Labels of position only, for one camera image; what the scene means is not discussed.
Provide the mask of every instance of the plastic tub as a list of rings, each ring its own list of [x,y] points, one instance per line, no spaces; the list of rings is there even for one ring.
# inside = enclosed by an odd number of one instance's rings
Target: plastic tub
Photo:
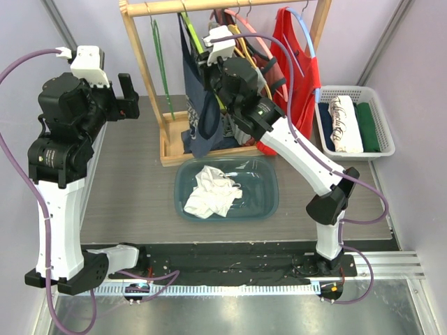
[[[335,152],[328,149],[324,139],[323,127],[321,125],[320,111],[318,104],[315,104],[316,122],[320,133],[323,153],[335,161],[373,161],[378,157],[391,156],[395,152],[395,146],[385,113],[380,104],[376,92],[369,87],[361,86],[323,86],[320,90],[320,102],[329,103],[336,96],[350,96],[353,103],[369,103],[372,118],[376,125],[377,139],[379,140],[381,152],[362,152],[360,154],[350,154],[347,152]]]
[[[204,165],[222,170],[241,185],[242,199],[235,199],[224,218],[217,214],[202,219],[183,208],[197,186],[196,174]],[[234,221],[268,218],[278,208],[278,182],[272,165],[260,157],[202,158],[183,163],[175,177],[174,203],[177,213],[193,221]]]

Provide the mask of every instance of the wooden clothes rack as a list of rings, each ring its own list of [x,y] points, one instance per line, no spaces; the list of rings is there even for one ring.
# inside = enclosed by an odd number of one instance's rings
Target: wooden clothes rack
[[[310,36],[316,50],[320,43],[321,34],[328,16],[332,0],[317,0],[314,19],[310,29]],[[154,83],[147,66],[145,53],[143,52],[140,37],[135,26],[135,17],[150,16],[167,13],[192,12],[196,10],[212,10],[217,8],[260,6],[271,3],[289,3],[296,0],[175,0],[150,3],[128,3],[127,0],[119,1],[119,9],[126,27],[133,52],[138,62],[138,67],[145,83],[147,95],[160,128],[160,161],[163,166],[179,165],[193,158],[192,154],[183,154],[183,141],[180,133],[189,129],[188,113],[176,112],[175,120],[170,113],[161,113],[156,100]],[[233,149],[210,151],[208,156],[260,156],[262,153],[256,146],[240,147]]]

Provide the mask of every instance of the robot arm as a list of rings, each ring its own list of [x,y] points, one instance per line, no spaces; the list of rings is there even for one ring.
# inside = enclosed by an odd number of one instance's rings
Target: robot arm
[[[99,286],[121,269],[130,269],[146,252],[120,244],[103,250],[81,250],[81,201],[87,164],[94,157],[94,142],[107,121],[137,119],[138,95],[128,74],[119,74],[124,98],[115,98],[103,71],[104,54],[94,46],[72,52],[59,48],[72,73],[43,85],[38,102],[41,134],[28,150],[29,177],[47,202],[51,216],[51,279],[58,290],[76,295]],[[39,207],[40,250],[35,269],[25,283],[45,287],[45,218]]]
[[[211,48],[211,51],[202,53],[198,58],[205,89],[216,93],[242,131],[274,149],[314,189],[316,196],[306,209],[316,222],[316,265],[322,274],[329,274],[333,269],[337,269],[343,256],[342,247],[339,245],[339,224],[354,187],[352,181],[338,177],[332,172],[342,172],[355,178],[359,177],[359,173],[352,167],[345,170],[325,157],[296,129],[298,139],[307,149],[295,140],[284,111],[271,100],[258,94],[258,74],[250,63],[243,58],[231,58],[235,47],[234,40],[226,38],[216,43],[211,42],[230,35],[228,29],[221,26],[212,29],[210,36],[204,38],[205,45]],[[324,169],[312,155],[321,159],[331,171]]]

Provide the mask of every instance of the white basket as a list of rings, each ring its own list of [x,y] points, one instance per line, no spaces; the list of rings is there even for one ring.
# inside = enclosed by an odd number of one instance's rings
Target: white basket
[[[316,121],[320,133],[323,153],[336,161],[372,161],[378,157],[391,156],[395,152],[395,146],[391,132],[386,122],[383,108],[376,92],[369,87],[361,86],[323,86],[320,91],[320,103],[329,103],[336,96],[350,96],[353,103],[368,103],[371,108],[372,117],[376,124],[376,134],[379,140],[381,152],[363,152],[360,154],[349,154],[346,152],[334,152],[326,146],[323,127],[321,125],[318,104],[315,104]]]

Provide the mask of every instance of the white towel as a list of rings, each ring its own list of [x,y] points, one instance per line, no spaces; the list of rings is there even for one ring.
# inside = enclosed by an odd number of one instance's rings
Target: white towel
[[[356,111],[350,96],[337,96],[330,101],[332,135],[336,152],[357,154],[363,152],[362,138],[358,130]]]
[[[184,206],[186,213],[199,218],[208,218],[213,213],[226,217],[234,199],[242,198],[240,184],[215,167],[205,165],[196,180],[197,187]]]

